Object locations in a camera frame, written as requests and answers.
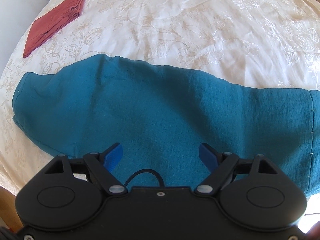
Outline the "cream embroidered bedspread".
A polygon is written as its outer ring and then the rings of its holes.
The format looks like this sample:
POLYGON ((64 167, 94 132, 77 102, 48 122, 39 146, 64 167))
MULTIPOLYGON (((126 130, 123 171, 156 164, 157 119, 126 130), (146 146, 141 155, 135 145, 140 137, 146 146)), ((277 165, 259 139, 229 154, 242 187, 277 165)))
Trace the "cream embroidered bedspread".
MULTIPOLYGON (((50 0, 45 14, 64 0, 50 0)), ((243 86, 319 89, 316 0, 85 0, 79 18, 1 76, 1 187, 16 194, 48 161, 14 124, 26 72, 54 74, 98 53, 200 69, 243 86)))

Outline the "teal blue pants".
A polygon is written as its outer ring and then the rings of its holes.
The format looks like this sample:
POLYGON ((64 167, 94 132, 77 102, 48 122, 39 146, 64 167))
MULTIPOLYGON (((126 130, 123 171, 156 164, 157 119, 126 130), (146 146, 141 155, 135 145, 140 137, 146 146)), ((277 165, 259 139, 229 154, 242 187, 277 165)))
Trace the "teal blue pants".
POLYGON ((151 168, 168 186, 208 176, 206 142, 251 159, 263 154, 302 191, 319 192, 319 91, 256 89, 200 70, 98 54, 56 74, 26 73, 12 98, 15 124, 52 156, 80 158, 118 142, 114 176, 151 168))

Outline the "folded red pants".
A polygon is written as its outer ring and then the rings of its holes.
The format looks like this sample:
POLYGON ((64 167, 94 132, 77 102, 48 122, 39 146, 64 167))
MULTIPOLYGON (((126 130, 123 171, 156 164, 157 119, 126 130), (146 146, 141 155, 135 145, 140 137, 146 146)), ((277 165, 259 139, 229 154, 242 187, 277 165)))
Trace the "folded red pants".
POLYGON ((78 18, 85 0, 64 0, 58 6, 36 19, 28 33, 23 58, 44 44, 55 33, 78 18))

